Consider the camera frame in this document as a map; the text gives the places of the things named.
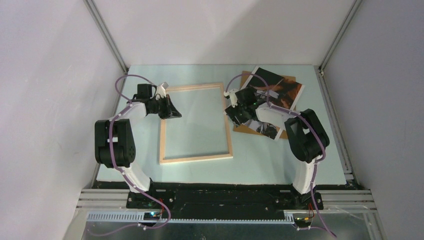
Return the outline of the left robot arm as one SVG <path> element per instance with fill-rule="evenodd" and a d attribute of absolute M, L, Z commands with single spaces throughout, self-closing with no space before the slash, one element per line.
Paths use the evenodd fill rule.
<path fill-rule="evenodd" d="M 166 82 L 156 86 L 138 84 L 137 92 L 116 116 L 98 120 L 94 124 L 94 154 L 98 164 L 117 171 L 122 181 L 96 180 L 99 189 L 128 189 L 139 194 L 138 201 L 145 208 L 153 208 L 158 194 L 150 190 L 151 178 L 135 162 L 136 144 L 131 122 L 143 120 L 148 115 L 158 115 L 162 120 L 180 118 L 166 89 Z"/>

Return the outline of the wooden picture frame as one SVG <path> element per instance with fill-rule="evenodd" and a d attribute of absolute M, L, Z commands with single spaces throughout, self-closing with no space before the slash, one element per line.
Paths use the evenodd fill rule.
<path fill-rule="evenodd" d="M 182 117 L 160 122 L 159 163 L 233 158 L 223 83 L 173 86 L 167 92 Z"/>

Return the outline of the printed photo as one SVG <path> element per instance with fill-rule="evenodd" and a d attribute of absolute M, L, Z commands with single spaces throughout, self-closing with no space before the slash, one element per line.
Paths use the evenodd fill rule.
<path fill-rule="evenodd" d="M 256 89 L 256 95 L 262 99 L 266 98 L 266 93 L 269 91 L 270 102 L 282 108 L 294 110 L 297 101 L 299 100 L 305 86 L 296 81 L 291 81 L 266 69 L 256 66 L 253 69 L 253 75 L 247 75 L 248 71 L 243 71 L 243 76 L 248 76 L 248 87 Z M 264 134 L 266 137 L 277 140 L 280 139 L 282 133 L 281 128 L 267 122 L 249 120 L 242 124 L 249 128 Z"/>

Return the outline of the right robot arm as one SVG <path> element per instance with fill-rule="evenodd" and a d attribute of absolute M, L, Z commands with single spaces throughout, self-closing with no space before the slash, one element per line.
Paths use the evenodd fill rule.
<path fill-rule="evenodd" d="M 270 97 L 257 96 L 250 87 L 225 91 L 223 96 L 230 100 L 224 110 L 235 126 L 249 121 L 269 123 L 286 132 L 289 147 L 300 161 L 295 172 L 291 194 L 291 204 L 304 209 L 312 202 L 318 208 L 316 193 L 316 175 L 318 164 L 326 157 L 329 137 L 318 116 L 312 109 L 294 111 L 270 102 Z"/>

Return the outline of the brown backing board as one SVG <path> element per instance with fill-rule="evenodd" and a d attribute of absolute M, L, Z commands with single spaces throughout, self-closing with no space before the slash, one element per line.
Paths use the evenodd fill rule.
<path fill-rule="evenodd" d="M 282 77 L 284 77 L 286 79 L 289 79 L 290 81 L 293 81 L 293 82 L 296 81 L 296 77 L 295 76 L 282 75 Z M 247 81 L 247 79 L 248 79 L 248 76 L 247 75 L 244 75 L 244 76 L 241 77 L 240 84 L 239 84 L 240 87 L 242 87 L 244 85 L 244 83 Z M 257 136 L 264 136 L 264 137 L 266 136 L 265 134 L 262 134 L 260 132 L 257 132 L 256 130 L 251 129 L 248 126 L 245 126 L 245 125 L 234 126 L 232 130 L 234 132 L 238 132 L 238 133 L 251 134 L 251 135 L 257 135 Z M 280 139 L 288 139 L 287 133 L 286 133 L 285 130 L 283 130 L 281 132 L 281 134 L 279 135 L 279 138 Z"/>

